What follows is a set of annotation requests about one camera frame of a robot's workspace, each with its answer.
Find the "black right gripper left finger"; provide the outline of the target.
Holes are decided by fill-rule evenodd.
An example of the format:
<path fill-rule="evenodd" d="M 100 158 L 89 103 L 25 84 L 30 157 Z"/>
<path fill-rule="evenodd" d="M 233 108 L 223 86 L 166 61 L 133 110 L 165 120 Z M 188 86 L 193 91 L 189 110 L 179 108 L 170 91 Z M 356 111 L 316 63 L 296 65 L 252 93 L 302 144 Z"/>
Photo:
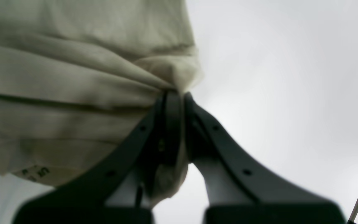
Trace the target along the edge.
<path fill-rule="evenodd" d="M 26 202 L 14 224 L 153 224 L 151 197 L 159 166 L 175 167 L 181 100 L 166 91 L 129 136 L 74 181 Z"/>

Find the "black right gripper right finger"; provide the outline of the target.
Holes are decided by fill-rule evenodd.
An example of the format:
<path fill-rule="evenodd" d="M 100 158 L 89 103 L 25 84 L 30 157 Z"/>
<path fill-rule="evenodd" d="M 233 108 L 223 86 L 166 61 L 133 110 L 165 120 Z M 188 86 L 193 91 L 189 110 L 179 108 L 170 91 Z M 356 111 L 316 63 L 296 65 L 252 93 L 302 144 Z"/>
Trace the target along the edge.
<path fill-rule="evenodd" d="M 202 174 L 204 224 L 345 224 L 339 207 L 275 174 L 245 152 L 220 122 L 184 96 L 185 141 Z"/>

